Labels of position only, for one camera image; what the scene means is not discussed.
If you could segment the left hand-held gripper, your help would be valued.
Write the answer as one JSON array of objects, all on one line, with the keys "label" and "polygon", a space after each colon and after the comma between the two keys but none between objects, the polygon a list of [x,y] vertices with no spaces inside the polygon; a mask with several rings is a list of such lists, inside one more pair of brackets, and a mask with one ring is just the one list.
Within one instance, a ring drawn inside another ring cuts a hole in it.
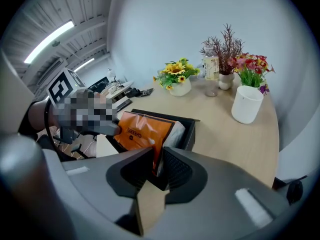
[{"label": "left hand-held gripper", "polygon": [[62,128],[82,135],[116,136],[122,128],[115,122],[112,100],[89,90],[77,73],[64,68],[47,86],[52,115]]}]

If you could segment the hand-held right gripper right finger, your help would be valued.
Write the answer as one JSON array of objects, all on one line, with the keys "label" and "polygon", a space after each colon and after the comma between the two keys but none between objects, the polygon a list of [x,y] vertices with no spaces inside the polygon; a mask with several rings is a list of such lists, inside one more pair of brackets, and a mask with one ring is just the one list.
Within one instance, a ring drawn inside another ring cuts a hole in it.
[{"label": "hand-held right gripper right finger", "polygon": [[285,197],[230,162],[166,147],[170,192],[150,240],[271,240],[288,222]]}]

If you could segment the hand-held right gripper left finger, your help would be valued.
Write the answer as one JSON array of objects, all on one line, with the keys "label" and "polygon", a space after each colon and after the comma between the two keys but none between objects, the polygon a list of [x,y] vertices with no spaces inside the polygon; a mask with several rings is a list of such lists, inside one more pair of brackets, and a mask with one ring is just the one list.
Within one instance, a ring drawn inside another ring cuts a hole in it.
[{"label": "hand-held right gripper left finger", "polygon": [[73,240],[141,240],[134,211],[138,188],[121,174],[137,179],[138,165],[152,165],[152,148],[61,162],[44,150],[49,178],[66,213],[66,227]]}]

